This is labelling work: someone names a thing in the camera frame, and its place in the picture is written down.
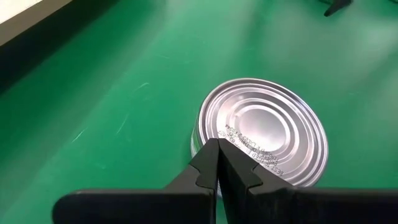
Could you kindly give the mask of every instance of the concentric rings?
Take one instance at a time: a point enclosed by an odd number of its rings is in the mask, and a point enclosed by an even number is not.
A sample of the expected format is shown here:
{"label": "concentric rings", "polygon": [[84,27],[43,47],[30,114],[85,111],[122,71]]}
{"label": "concentric rings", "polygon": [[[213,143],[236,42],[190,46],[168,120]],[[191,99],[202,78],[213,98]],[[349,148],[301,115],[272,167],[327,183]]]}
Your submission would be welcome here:
{"label": "concentric rings", "polygon": [[209,138],[228,139],[301,187],[318,181],[328,159],[326,134],[315,113],[288,89],[265,80],[231,80],[207,96],[192,133],[192,156]]}

